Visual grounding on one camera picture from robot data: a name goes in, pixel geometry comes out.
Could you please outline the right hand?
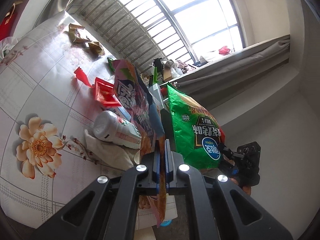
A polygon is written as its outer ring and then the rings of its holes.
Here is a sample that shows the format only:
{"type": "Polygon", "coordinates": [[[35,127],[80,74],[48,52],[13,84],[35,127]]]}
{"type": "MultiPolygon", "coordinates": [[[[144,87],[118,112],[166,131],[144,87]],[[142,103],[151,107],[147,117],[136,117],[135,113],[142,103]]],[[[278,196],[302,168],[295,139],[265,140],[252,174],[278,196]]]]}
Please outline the right hand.
{"type": "Polygon", "coordinates": [[[230,178],[230,180],[235,183],[236,185],[238,185],[247,195],[251,195],[252,193],[252,188],[250,186],[240,186],[239,182],[234,179],[234,178],[230,178]]]}

